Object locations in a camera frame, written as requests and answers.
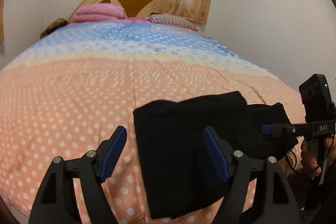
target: peach polka dot fabric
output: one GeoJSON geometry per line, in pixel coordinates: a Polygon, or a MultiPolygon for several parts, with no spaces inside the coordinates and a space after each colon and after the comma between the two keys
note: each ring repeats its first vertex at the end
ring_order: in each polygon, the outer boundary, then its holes
{"type": "MultiPolygon", "coordinates": [[[[239,90],[248,104],[283,103],[291,122],[304,122],[305,116],[300,95],[275,77],[182,61],[53,61],[7,68],[0,83],[0,194],[26,216],[55,156],[81,157],[122,125],[127,143],[112,177],[102,185],[119,223],[210,224],[221,200],[174,220],[150,218],[133,110],[152,100],[181,101],[239,90]]],[[[299,157],[299,146],[295,153],[299,157]]],[[[255,183],[249,185],[244,209],[253,203],[255,183]]],[[[74,185],[82,221],[89,223],[79,180],[74,185]]]]}

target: striped pillow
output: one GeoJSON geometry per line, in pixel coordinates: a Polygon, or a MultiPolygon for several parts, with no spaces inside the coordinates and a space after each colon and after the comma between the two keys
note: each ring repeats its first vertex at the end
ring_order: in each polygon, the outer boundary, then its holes
{"type": "Polygon", "coordinates": [[[180,27],[198,31],[196,25],[186,20],[183,17],[177,17],[172,15],[151,15],[148,17],[148,20],[154,24],[162,24],[173,27],[180,27]]]}

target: blue rubber tip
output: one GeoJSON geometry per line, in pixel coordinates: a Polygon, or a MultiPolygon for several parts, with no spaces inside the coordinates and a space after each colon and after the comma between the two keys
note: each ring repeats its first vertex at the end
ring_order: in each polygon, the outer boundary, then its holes
{"type": "Polygon", "coordinates": [[[117,135],[113,136],[114,140],[102,161],[99,175],[101,181],[105,181],[112,176],[113,170],[126,143],[127,132],[125,128],[122,127],[119,132],[115,132],[114,134],[117,135]]]}
{"type": "Polygon", "coordinates": [[[230,174],[228,171],[227,160],[208,128],[203,131],[203,140],[212,164],[216,170],[217,176],[224,183],[228,182],[230,174]]]}
{"type": "Polygon", "coordinates": [[[271,130],[272,130],[272,125],[269,124],[265,124],[264,126],[261,127],[261,132],[264,135],[269,135],[271,134],[271,130]]]}

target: brown plush object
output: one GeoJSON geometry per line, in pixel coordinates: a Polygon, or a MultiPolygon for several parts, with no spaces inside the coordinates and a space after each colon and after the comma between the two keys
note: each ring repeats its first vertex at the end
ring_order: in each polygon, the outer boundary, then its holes
{"type": "Polygon", "coordinates": [[[58,28],[60,27],[64,27],[68,25],[68,22],[63,19],[63,18],[59,18],[57,19],[55,22],[51,23],[41,34],[40,34],[40,39],[42,39],[43,37],[46,37],[47,35],[53,33],[54,31],[56,31],[58,28]]]}

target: bed sheet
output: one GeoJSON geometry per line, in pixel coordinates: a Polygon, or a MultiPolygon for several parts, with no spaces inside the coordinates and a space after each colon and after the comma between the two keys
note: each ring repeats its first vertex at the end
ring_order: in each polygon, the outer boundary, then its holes
{"type": "MultiPolygon", "coordinates": [[[[220,200],[174,220],[150,218],[132,113],[152,100],[235,90],[248,104],[281,102],[292,123],[305,121],[297,91],[205,35],[108,21],[58,29],[0,72],[0,195],[29,216],[55,156],[81,157],[123,125],[126,146],[102,185],[119,223],[210,224],[220,200]]],[[[300,162],[299,145],[294,151],[300,162]]],[[[88,223],[78,180],[75,191],[82,221],[88,223]]],[[[254,192],[255,181],[244,209],[254,192]]]]}

